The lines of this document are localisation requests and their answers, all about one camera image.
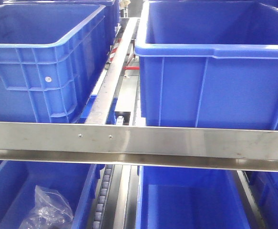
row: metal shelf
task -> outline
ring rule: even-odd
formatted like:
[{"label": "metal shelf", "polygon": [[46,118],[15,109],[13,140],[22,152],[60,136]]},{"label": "metal shelf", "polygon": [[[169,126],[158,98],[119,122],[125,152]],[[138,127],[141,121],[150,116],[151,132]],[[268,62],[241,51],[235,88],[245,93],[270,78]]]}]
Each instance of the metal shelf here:
[{"label": "metal shelf", "polygon": [[0,159],[278,171],[278,131],[105,125],[123,84],[133,87],[125,96],[137,99],[119,115],[136,117],[138,78],[121,72],[137,21],[130,18],[121,29],[119,48],[86,123],[0,122]]},{"label": "metal shelf", "polygon": [[[235,170],[251,228],[264,228],[246,176],[239,170],[278,171],[278,131],[145,126],[140,117],[139,72],[125,77],[123,71],[137,24],[138,18],[122,19],[119,48],[85,124],[0,122],[0,160],[117,164],[110,167],[109,180],[103,171],[89,229],[134,229],[137,165]],[[115,97],[122,125],[105,125]],[[100,196],[106,199],[103,209],[98,205]]]}]

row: metal bar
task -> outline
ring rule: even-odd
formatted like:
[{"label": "metal bar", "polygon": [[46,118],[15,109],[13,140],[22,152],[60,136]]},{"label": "metal bar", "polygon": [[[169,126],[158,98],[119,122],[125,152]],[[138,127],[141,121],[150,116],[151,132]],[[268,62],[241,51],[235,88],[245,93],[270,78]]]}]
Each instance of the metal bar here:
[{"label": "metal bar", "polygon": [[125,66],[124,70],[140,70],[139,66]]},{"label": "metal bar", "polygon": [[0,122],[0,149],[269,161],[278,131]]},{"label": "metal bar", "polygon": [[122,168],[120,188],[118,200],[116,203],[116,210],[114,216],[113,229],[124,229],[126,223],[126,206],[129,190],[131,166],[125,165]]},{"label": "metal bar", "polygon": [[165,156],[129,153],[100,154],[81,152],[71,153],[53,151],[0,150],[0,160],[278,171],[278,161],[276,160],[230,159],[202,156]]},{"label": "metal bar", "polygon": [[249,184],[243,171],[232,171],[239,196],[250,224],[251,229],[265,229],[265,223],[252,197]]},{"label": "metal bar", "polygon": [[99,93],[91,108],[91,112],[86,120],[86,124],[105,124],[110,107],[113,101],[114,93],[120,78],[120,73],[124,65],[125,55],[128,45],[131,41],[137,18],[130,18],[123,33],[119,47],[115,53],[114,59],[101,85]]},{"label": "metal bar", "polygon": [[134,58],[134,39],[131,39],[129,48],[128,48],[128,53],[126,55],[125,62],[127,62],[127,65],[131,62],[131,60]]},{"label": "metal bar", "polygon": [[138,167],[131,166],[130,171],[130,181],[127,197],[127,206],[126,206],[126,229],[135,229],[135,220],[136,220],[136,210],[138,203],[138,189],[139,189],[139,176],[138,176]]}]

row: plastic bag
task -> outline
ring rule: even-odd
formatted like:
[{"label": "plastic bag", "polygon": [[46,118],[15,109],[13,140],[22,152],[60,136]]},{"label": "plastic bag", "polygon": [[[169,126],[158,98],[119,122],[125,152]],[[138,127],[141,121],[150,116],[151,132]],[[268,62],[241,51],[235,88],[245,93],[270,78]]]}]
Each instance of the plastic bag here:
[{"label": "plastic bag", "polygon": [[70,229],[72,220],[72,209],[57,190],[36,185],[35,207],[19,229]]},{"label": "plastic bag", "polygon": [[120,10],[124,9],[130,4],[130,0],[119,0]]}]

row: metal rail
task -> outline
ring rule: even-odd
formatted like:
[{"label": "metal rail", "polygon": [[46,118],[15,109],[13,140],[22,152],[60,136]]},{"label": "metal rail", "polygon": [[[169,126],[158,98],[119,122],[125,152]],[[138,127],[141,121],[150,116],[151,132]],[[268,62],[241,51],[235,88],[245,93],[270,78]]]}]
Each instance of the metal rail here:
[{"label": "metal rail", "polygon": [[278,171],[278,131],[0,122],[0,159]]},{"label": "metal rail", "polygon": [[119,90],[120,73],[124,66],[128,46],[134,33],[138,19],[130,18],[124,30],[119,47],[110,64],[103,84],[91,108],[86,124],[105,124],[116,90]]},{"label": "metal rail", "polygon": [[259,212],[258,206],[251,194],[249,184],[245,172],[232,171],[235,185],[237,187],[239,197],[242,201],[248,222],[251,229],[266,229],[265,222]]}]

